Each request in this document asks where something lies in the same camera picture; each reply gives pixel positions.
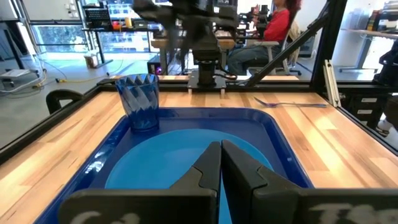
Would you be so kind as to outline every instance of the wooden table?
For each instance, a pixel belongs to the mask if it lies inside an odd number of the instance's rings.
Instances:
[[[219,30],[216,32],[216,37],[231,37],[229,32]],[[160,65],[162,66],[162,71],[166,69],[166,75],[169,74],[167,70],[167,39],[154,39],[150,42],[150,45],[154,48],[160,49]],[[182,39],[178,39],[177,46],[180,46]],[[222,49],[221,53],[221,65],[225,68],[226,65],[226,51],[232,49],[235,46],[235,41],[233,39],[218,39],[218,44]]]
[[[160,93],[171,107],[245,107],[275,118],[315,187],[398,187],[398,159],[315,93]],[[32,223],[124,115],[116,92],[101,92],[0,167],[0,223]]]
[[[231,34],[226,31],[219,30],[216,32],[216,37],[231,37]],[[177,45],[180,45],[182,40],[179,39]],[[222,50],[229,50],[235,46],[233,39],[218,39],[218,43]],[[167,39],[154,39],[150,42],[150,45],[154,48],[164,49],[167,46]]]
[[[372,37],[384,37],[384,38],[388,38],[388,39],[398,39],[398,34],[388,34],[385,32],[370,31],[370,30],[353,30],[353,29],[341,29],[341,30],[345,30],[348,32],[354,32],[357,34],[370,35]]]
[[[388,39],[398,39],[398,34],[388,34],[388,33],[383,33],[379,31],[370,31],[370,30],[353,30],[353,29],[341,29],[343,31],[347,32],[352,32],[355,34],[359,35],[364,35],[365,37],[370,36],[370,37],[384,37]],[[345,71],[345,70],[374,70],[374,73],[378,71],[377,68],[364,68],[364,63],[366,60],[366,57],[368,56],[369,49],[372,44],[372,39],[370,38],[364,38],[364,42],[361,47],[361,52],[359,53],[359,57],[357,61],[355,62],[355,65],[353,67],[342,67],[339,68],[339,72]]]
[[[189,75],[159,75],[159,80],[189,80]],[[250,76],[238,76],[238,80],[247,80]],[[289,80],[289,81],[296,81],[299,78],[292,76],[292,75],[267,75],[266,77],[262,78],[262,80]]]

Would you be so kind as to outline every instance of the person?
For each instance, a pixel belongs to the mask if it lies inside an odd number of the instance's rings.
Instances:
[[[376,131],[384,137],[390,134],[390,129],[398,130],[398,96],[390,98],[384,109],[386,118],[377,124]]]
[[[281,45],[300,10],[301,0],[273,0],[276,10],[264,32],[263,41],[277,41],[281,44],[272,48],[275,57],[281,51]],[[245,62],[261,59],[268,63],[268,52],[265,46],[252,45],[234,50],[228,57],[228,71],[232,75],[246,75]]]

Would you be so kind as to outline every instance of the blue plastic cup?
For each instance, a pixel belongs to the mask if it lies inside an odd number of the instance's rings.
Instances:
[[[116,80],[131,131],[147,131],[159,127],[159,78],[138,74]]]

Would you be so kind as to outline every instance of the floor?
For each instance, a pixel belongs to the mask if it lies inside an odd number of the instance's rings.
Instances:
[[[134,54],[123,55],[114,54],[106,55],[108,58],[114,58],[114,61],[96,70],[87,69],[85,61],[81,55],[53,55],[58,57],[56,60],[46,60],[43,65],[47,69],[47,79],[44,82],[45,86],[41,90],[33,90],[26,88],[13,94],[5,94],[0,92],[0,148],[7,143],[17,138],[20,134],[27,131],[39,121],[45,119],[49,112],[45,104],[45,97],[52,90],[69,89],[80,93],[88,91],[93,88],[95,84],[106,77],[106,72],[110,75],[129,75],[133,73],[147,73],[147,61],[155,56],[153,54]],[[300,64],[312,70],[313,61],[299,60]],[[30,57],[23,58],[23,63],[26,68],[39,68],[39,61]],[[193,68],[193,60],[188,61],[188,68]],[[7,68],[17,68],[15,61],[8,60],[0,62],[0,72]],[[174,73],[180,73],[180,66],[174,65],[172,68]],[[312,73],[306,68],[297,65],[295,69],[302,71],[301,80],[310,80]],[[351,78],[363,78],[366,75],[345,74]],[[67,79],[69,82],[57,83],[56,78]],[[27,82],[35,80],[34,74],[26,75],[15,81],[16,87],[19,87]],[[11,90],[12,88],[0,83],[0,91]],[[393,145],[398,148],[398,134],[392,131],[389,136]]]

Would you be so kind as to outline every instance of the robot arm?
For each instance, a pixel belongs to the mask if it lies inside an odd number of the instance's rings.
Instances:
[[[169,60],[174,58],[174,49],[177,48],[179,28],[175,25],[177,19],[182,21],[182,28],[187,31],[180,45],[181,53],[178,59],[185,58],[189,49],[199,40],[208,35],[209,29],[215,22],[229,30],[238,26],[236,13],[216,14],[200,7],[200,0],[170,0],[173,6],[157,6],[151,0],[135,0],[133,10],[144,20],[162,24],[167,31]]]

